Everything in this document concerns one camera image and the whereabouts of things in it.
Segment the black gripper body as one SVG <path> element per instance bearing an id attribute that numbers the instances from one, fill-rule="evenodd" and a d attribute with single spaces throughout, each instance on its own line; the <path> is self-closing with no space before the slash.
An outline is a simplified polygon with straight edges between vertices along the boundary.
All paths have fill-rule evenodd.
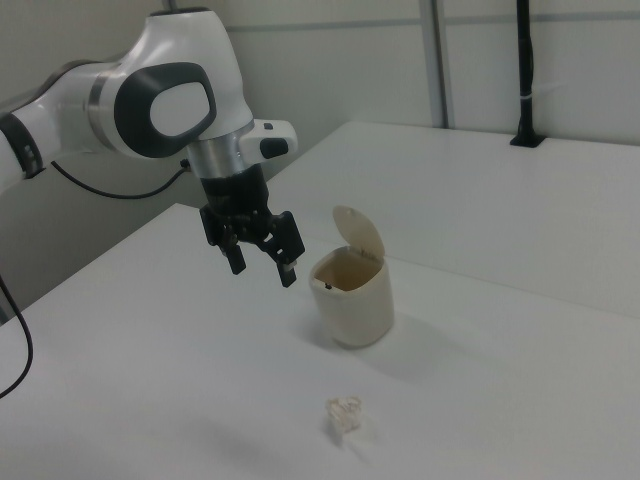
<path id="1" fill-rule="evenodd" d="M 222 236 L 231 227 L 238 236 L 266 236 L 272 214 L 260 165 L 225 178 L 201 179 L 207 204 L 200 209 L 207 236 Z"/>

